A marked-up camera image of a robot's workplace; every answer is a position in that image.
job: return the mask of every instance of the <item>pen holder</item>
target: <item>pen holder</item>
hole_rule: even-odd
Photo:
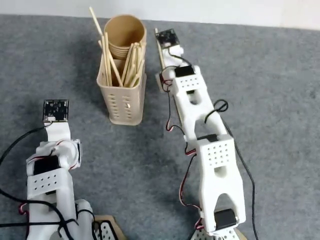
[[[109,119],[113,124],[138,125],[143,118],[147,75],[145,66],[138,83],[134,87],[106,86],[104,58],[101,58],[96,83],[100,87]]]

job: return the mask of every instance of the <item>circuit board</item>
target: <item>circuit board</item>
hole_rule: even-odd
[[[158,40],[162,49],[170,48],[180,44],[179,39],[173,28],[157,32],[155,34],[155,37]]]
[[[69,115],[69,100],[45,100],[43,103],[44,122],[67,122]]]

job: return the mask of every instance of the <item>gray carpet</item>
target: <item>gray carpet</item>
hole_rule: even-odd
[[[316,239],[320,231],[320,32],[296,29],[145,21],[148,75],[143,121],[113,125],[96,86],[100,62],[92,19],[0,16],[0,151],[42,125],[44,99],[70,100],[69,125],[83,143],[72,171],[74,192],[96,214],[114,215],[130,240],[186,240],[198,214],[180,205],[189,158],[181,133],[165,131],[168,99],[154,80],[159,57],[153,28],[174,28],[185,57],[200,66],[212,101],[223,113],[256,181],[261,240]],[[0,186],[26,196],[25,159],[45,132],[21,142],[0,168]],[[254,239],[252,186],[244,184]],[[197,202],[199,170],[191,168],[185,197]],[[0,196],[0,223],[22,222],[18,204]],[[22,240],[24,228],[1,228],[0,239]]]

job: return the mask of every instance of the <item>white wall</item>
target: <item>white wall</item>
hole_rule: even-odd
[[[320,0],[0,0],[0,14],[98,17],[320,30]]]

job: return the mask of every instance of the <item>brown paper cup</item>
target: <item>brown paper cup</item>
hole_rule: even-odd
[[[118,15],[104,26],[108,33],[109,49],[116,59],[125,60],[132,43],[146,42],[147,31],[143,23],[132,15]]]

